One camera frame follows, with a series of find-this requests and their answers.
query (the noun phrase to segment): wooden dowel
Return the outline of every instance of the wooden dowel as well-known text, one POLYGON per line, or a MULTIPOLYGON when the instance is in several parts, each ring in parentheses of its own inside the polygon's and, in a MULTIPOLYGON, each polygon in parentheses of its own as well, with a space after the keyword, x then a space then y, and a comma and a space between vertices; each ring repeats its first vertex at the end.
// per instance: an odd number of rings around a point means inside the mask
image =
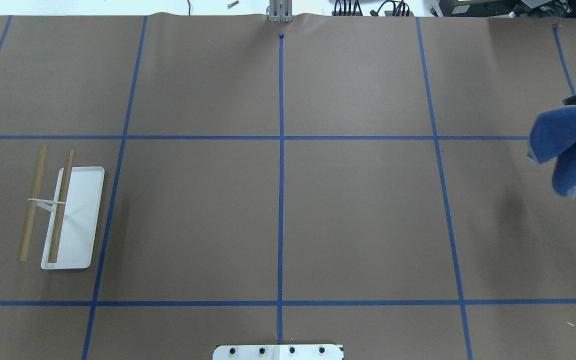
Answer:
MULTIPOLYGON (((42 145, 39 148, 39 153, 37 153, 37 163, 34 166, 34 177, 32 178, 30 196, 28 196, 28 198, 36 199, 39 197, 39 191, 42 188, 42 178, 44 177, 44 166, 46 165, 46 153, 48 153, 48 145, 42 145)), ((19 262, 25 262, 25 260, 28 259, 28 249, 30 248, 30 237, 33 234, 36 211, 37 201, 27 201, 25 205, 25 219, 23 219, 21 244, 19 244, 19 253, 16 256, 19 262)))
POLYGON ((59 240, 62 237, 62 226, 64 225, 64 212, 66 211, 66 199, 68 198, 68 186, 71 184, 71 173, 73 173, 73 159, 75 150, 68 150, 66 156, 66 166, 63 167, 61 174, 61 186, 59 187, 59 198, 57 201, 64 203, 57 204, 55 211, 54 225, 52 227, 52 237, 50 239, 50 252, 48 253, 48 262, 57 262, 57 253, 59 253, 59 240))

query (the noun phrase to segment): wooden stick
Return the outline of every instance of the wooden stick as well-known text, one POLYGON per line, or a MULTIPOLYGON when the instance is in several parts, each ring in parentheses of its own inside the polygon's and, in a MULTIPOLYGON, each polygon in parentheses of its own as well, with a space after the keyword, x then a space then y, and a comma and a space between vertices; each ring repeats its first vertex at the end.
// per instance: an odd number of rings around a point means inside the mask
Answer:
POLYGON ((64 225, 64 212, 66 211, 66 198, 68 198, 68 187, 71 184, 71 174, 73 173, 73 159, 75 150, 68 150, 66 155, 66 166, 63 167, 61 174, 61 186, 59 187, 59 198, 57 201, 64 203, 57 204, 55 211, 54 225, 52 227, 52 237, 50 239, 50 252, 48 253, 48 262, 57 262, 57 253, 59 252, 59 240, 62 237, 62 226, 64 225))
MULTIPOLYGON (((30 196, 28 196, 28 198, 39 198, 39 190, 42 188, 42 178, 44 177, 44 167, 46 165, 46 153, 48 153, 48 145, 42 145, 39 148, 39 153, 37 153, 37 163, 34 166, 34 177, 32 178, 30 196)), ((23 220, 21 244, 19 244, 19 253, 16 256, 19 262, 25 262, 25 260, 28 259, 28 249, 30 248, 30 237, 33 234, 36 211, 37 201, 27 201, 25 205, 25 219, 23 220)))

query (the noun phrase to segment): metal clamp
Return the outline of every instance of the metal clamp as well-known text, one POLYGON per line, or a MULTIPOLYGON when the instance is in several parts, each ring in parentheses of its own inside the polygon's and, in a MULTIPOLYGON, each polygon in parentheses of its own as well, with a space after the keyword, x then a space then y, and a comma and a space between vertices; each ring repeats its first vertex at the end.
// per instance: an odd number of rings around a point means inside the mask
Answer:
POLYGON ((268 20, 271 23, 292 23, 293 0, 270 0, 268 20))

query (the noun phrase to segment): white label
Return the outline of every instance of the white label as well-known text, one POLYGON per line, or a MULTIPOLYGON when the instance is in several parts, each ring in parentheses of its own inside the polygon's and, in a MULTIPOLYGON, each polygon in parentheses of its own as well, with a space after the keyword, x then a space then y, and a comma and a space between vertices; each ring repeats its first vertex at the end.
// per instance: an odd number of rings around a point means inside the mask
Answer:
POLYGON ((470 9, 471 6, 470 5, 459 5, 459 6, 455 6, 454 9, 452 9, 452 14, 463 14, 465 12, 468 11, 468 9, 470 9))

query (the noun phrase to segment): blue cloth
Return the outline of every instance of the blue cloth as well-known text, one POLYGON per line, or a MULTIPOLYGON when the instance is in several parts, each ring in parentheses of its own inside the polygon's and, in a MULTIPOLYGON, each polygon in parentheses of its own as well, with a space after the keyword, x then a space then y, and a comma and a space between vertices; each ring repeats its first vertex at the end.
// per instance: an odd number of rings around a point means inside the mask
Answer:
POLYGON ((528 157, 537 164, 557 157, 552 187, 560 196, 572 196, 576 187, 576 105, 539 114, 529 145, 528 157))

